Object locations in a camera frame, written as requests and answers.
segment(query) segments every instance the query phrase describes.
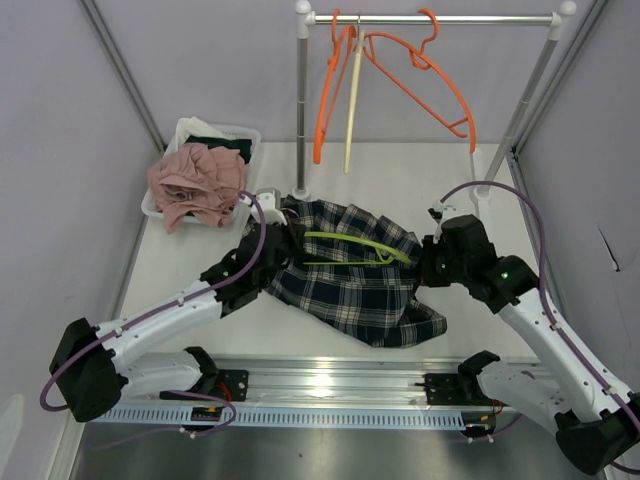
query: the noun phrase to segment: white plastic basket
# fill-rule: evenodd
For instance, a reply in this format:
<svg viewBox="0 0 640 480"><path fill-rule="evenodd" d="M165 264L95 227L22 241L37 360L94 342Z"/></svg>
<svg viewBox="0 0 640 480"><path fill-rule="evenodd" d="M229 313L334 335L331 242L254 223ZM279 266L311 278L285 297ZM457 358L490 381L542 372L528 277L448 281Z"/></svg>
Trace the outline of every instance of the white plastic basket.
<svg viewBox="0 0 640 480"><path fill-rule="evenodd" d="M255 186L255 181L256 181L256 178L258 175L258 169L259 169L258 162L260 159L258 158L258 156L260 155L259 147L260 147L260 140L262 139L260 132L252 128L235 127L233 125L217 125L214 123L210 125L216 130L219 130L222 133L233 137L234 140L238 138L248 138L251 140L251 160L249 162L247 190L252 191ZM167 150L164 152L164 156L166 157L167 155L171 155L175 153L177 150L178 150L178 146L176 145L176 138L174 136L171 139L171 142L169 142L169 145L167 146ZM236 205L235 208L233 209L233 219L231 220L231 223L229 223L229 225L227 225L226 227L221 227L221 228L223 229L229 228L233 224L233 220L235 220L236 218L236 213L238 211L239 206L240 204ZM144 198L142 199L141 207L142 207L142 212L145 215L153 218L164 219L164 214L156 210L156 200L155 198L153 198L153 194L151 193L151 189L149 188L147 188L147 193L145 193ZM198 223L200 225L204 225L196 217L192 217L190 215L185 215L182 221L186 223Z"/></svg>

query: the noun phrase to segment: orange plastic hanger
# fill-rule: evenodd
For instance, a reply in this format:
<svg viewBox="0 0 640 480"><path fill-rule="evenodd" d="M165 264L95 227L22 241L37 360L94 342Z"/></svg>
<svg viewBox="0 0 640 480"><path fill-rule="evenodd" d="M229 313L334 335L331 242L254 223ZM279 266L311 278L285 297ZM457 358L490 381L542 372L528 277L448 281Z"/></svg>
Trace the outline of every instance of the orange plastic hanger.
<svg viewBox="0 0 640 480"><path fill-rule="evenodd" d="M420 45L420 49L417 49L410 43L406 42L400 37L395 35L391 35L386 32L370 32L366 34L366 38L369 42L369 50L365 47L363 50L364 55L373 63L382 73L384 73L387 77L389 77L396 85L398 85L402 90L404 90L407 95L413 98L422 108L424 108L427 112L429 112L436 120L438 120L447 130L453 133L458 138L467 138L469 137L469 152L473 153L476 149L476 128L475 123L473 121L473 115L471 114L471 110L467 105L466 100L458 90L458 87L451 81L451 79L447 76L446 73L435 63L433 60L429 59L425 56L424 51L427 43L432 42L438 36L438 32L440 30L440 26L438 25L438 21L436 16L426 8L418 10L419 13L423 13L428 15L433 22L433 34L425 38ZM336 38L336 26L337 26L337 17L340 14L340 9L336 9L333 13L333 22L331 23L331 39L333 41L333 55L329 59L329 71L327 73L327 78L325 80L324 89L322 91L322 99L320 101L320 108L318 110L318 120L316 122L316 132L315 139L313 145L313 161L316 164L320 164L322 160L322 145L324 144L325 137L327 134L327 130L329 129L329 124L331 123L331 116L333 115L333 110L335 108L336 100L338 98L338 93L340 91L340 86L342 84L342 79L344 77L344 73L346 71L346 66L349 63L349 57L351 56L351 52L353 51L353 43L354 39L357 37L357 30L354 26L349 25L342 29L340 36ZM449 123L440 115L438 115L431 107L429 107L425 102L423 102L409 87L404 85L400 80L398 80L389 70L383 67L376 58L375 48L373 45L374 37L384 37L390 40L393 40L403 47L405 47L409 51L409 59L411 60L411 65L419 70L430 70L433 69L448 85L453 94L458 99L458 102L462 106L464 110L465 117L453 122ZM331 105L329 107L329 113L325 119L326 107L329 101L329 93L331 90L331 84L333 83L333 75L340 63L341 56L341 48L344 39L347 38L347 54L345 55L344 62L342 64L342 69L340 71L340 76L338 77L338 83L336 84L335 91L333 93L333 99L331 100ZM460 132L456 127L462 125L463 123L468 123L469 125L469 134Z"/></svg>

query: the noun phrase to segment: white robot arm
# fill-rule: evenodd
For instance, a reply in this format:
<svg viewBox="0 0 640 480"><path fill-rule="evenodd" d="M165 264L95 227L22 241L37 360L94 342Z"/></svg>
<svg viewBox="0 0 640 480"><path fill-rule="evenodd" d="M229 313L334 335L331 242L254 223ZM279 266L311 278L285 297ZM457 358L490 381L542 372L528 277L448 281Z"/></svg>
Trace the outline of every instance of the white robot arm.
<svg viewBox="0 0 640 480"><path fill-rule="evenodd" d="M69 325L50 370L76 420L92 420L123 398L170 390L210 394L218 371L201 348L190 347L177 354L148 352L182 331L242 308L270 283L288 258L303 253L304 228L284 225L278 193L264 192L259 200L270 222L262 242L254 229L238 249L204 272L200 281L168 299L169 303L95 328L85 319ZM514 407L555 435L565 455L583 472L600 471L635 445L640 432L632 416L640 415L640 396L596 358L551 299L543 306L538 279L526 263L518 257L498 257L476 217L453 217L446 209L439 217L433 211L432 215L440 222L436 234L423 241L422 285L460 283L467 287L472 297L485 303L531 346L559 390L523 375L489 352L471 357L459 372L470 377L482 395ZM248 273L235 283L215 288L236 275L258 246L259 260ZM555 317L552 322L545 310ZM123 328L136 319L145 321ZM74 357L92 344L96 348L82 358Z"/></svg>

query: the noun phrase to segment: black cloth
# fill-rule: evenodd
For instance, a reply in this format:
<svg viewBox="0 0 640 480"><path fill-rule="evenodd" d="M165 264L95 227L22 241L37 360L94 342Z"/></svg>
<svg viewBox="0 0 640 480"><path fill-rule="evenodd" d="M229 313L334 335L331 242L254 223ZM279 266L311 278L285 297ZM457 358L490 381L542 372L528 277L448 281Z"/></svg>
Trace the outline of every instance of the black cloth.
<svg viewBox="0 0 640 480"><path fill-rule="evenodd" d="M226 138L194 137L191 135L184 143L203 143L209 150L216 147L225 147L229 150L240 150L240 156L245 165L251 160L251 140L239 138L237 140L227 140Z"/></svg>
<svg viewBox="0 0 640 480"><path fill-rule="evenodd" d="M410 347L446 332L445 317L415 297L422 246L414 233L355 205L288 197L281 207L293 223L309 230L373 240L403 252L411 263L318 266L305 265L308 258L294 258L276 274L266 289L269 294L373 347ZM373 248L339 240L305 238L304 250L334 262L378 260Z"/></svg>

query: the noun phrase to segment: pink cloth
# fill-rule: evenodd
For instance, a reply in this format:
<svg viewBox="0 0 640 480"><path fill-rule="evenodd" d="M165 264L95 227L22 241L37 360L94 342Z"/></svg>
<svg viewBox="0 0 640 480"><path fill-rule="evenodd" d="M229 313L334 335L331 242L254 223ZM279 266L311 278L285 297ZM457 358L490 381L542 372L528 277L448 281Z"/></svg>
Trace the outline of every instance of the pink cloth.
<svg viewBox="0 0 640 480"><path fill-rule="evenodd" d="M239 150L209 150L201 143L185 144L162 158L148 177L167 233L175 232L188 212L210 227L229 225L248 172Z"/></svg>

